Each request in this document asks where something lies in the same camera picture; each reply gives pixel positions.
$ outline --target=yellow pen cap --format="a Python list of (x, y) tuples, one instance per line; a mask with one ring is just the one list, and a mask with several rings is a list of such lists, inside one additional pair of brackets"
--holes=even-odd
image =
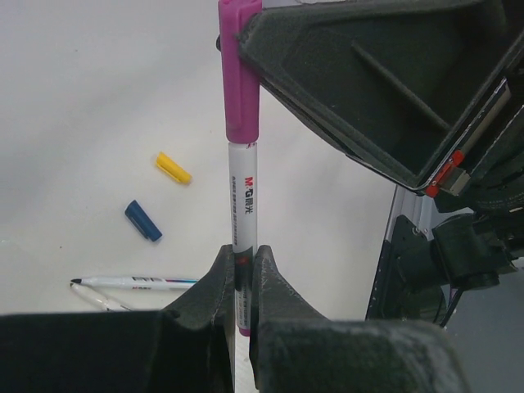
[(156, 158), (156, 166), (179, 183), (189, 184), (191, 182), (191, 175), (162, 152)]

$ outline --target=white floor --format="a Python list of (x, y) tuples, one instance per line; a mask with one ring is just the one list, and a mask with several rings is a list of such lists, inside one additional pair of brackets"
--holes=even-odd
[[(0, 5), (1, 313), (92, 311), (71, 278), (200, 277), (230, 242), (216, 18), (215, 0)], [(155, 168), (159, 151), (190, 186)], [(260, 244), (312, 306), (363, 318), (393, 185), (265, 92), (259, 157)], [(124, 217), (133, 199), (158, 244)], [(176, 297), (111, 294), (139, 309)], [(237, 391), (250, 391), (237, 348)]]

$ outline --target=pen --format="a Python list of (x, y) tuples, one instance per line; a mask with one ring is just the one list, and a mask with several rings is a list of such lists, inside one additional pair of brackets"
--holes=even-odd
[(87, 278), (74, 278), (71, 282), (90, 287), (107, 287), (120, 289), (151, 289), (157, 291), (172, 291), (188, 289), (198, 280), (184, 280), (181, 278), (156, 278), (156, 277), (111, 277), (95, 276)]
[(219, 0), (224, 109), (229, 140), (235, 303), (237, 325), (243, 336), (250, 335), (251, 280), (258, 248), (256, 140), (259, 137), (260, 81), (241, 63), (237, 36), (246, 22), (260, 11), (262, 0)]
[(117, 300), (104, 296), (90, 287), (84, 287), (74, 282), (70, 282), (69, 285), (78, 296), (100, 309), (105, 311), (132, 311), (130, 307), (122, 305)]

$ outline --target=blue pen cap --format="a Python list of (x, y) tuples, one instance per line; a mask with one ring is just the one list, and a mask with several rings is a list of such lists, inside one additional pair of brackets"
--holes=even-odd
[(162, 232), (158, 230), (138, 202), (132, 201), (124, 213), (146, 239), (156, 242), (162, 237)]

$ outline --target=pink marker cap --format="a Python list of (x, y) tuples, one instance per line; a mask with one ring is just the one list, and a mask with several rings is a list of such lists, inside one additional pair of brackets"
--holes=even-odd
[(252, 143), (259, 137), (260, 81), (238, 57), (237, 36), (260, 11), (262, 0), (219, 0), (226, 136), (233, 143)]

